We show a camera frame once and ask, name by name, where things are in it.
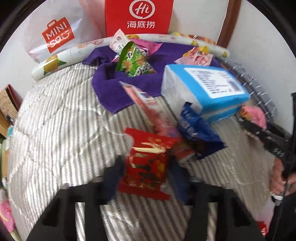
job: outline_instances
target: barcode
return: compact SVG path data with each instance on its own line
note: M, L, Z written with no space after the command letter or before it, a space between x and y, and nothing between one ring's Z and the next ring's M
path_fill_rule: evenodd
M227 82L232 86L235 91L240 91L241 89L232 80L227 80Z

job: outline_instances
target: red object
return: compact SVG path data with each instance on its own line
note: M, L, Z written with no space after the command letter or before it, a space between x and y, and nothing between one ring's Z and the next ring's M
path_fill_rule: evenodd
M105 2L107 37L118 29L125 34L167 34L174 0L108 0Z
M126 174L119 183L118 191L168 200L170 195L160 191L165 182L167 169L167 149L177 139L127 128L126 134L132 143L126 159Z
M65 17L59 21L54 19L48 23L47 30L42 35L50 53L75 38L71 26Z
M262 235L265 237L268 232L267 225L263 221L257 221L258 227L262 233Z

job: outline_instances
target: blue and white tissue pack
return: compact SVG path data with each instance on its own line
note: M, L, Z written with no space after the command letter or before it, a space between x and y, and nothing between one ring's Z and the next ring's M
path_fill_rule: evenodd
M161 94L177 119L184 103L190 102L208 123L232 116L249 100L249 94L228 71L182 64L165 67Z

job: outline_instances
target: white label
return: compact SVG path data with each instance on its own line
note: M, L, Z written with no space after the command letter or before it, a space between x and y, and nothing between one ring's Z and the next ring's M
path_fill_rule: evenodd
M212 99L244 94L242 86L225 71L202 68L184 68Z

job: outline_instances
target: red box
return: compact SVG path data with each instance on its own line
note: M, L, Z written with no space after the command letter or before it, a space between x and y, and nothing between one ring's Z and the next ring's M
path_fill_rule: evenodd
M125 34L167 34L174 0L107 0L107 37Z
M59 21L54 19L48 23L47 30L42 35L50 53L75 38L72 28L65 17Z

